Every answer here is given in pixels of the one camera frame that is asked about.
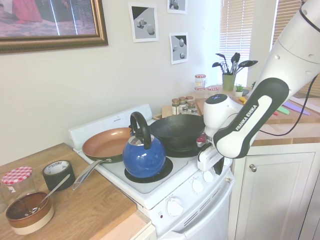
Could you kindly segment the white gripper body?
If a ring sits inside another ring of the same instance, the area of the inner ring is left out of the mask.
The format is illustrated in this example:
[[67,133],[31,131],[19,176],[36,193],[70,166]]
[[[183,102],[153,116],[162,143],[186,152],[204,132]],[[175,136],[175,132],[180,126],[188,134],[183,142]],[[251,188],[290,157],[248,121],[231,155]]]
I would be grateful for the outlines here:
[[198,154],[197,167],[206,172],[212,168],[222,158],[222,155],[217,151],[214,146],[208,146],[202,149]]

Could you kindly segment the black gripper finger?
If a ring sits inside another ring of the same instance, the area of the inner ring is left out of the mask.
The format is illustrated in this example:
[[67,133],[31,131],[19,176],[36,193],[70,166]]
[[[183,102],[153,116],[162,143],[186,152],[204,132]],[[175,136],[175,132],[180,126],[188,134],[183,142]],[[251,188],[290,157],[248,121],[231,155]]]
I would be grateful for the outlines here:
[[214,165],[214,171],[217,175],[221,175],[224,167],[224,157],[222,157],[215,165]]

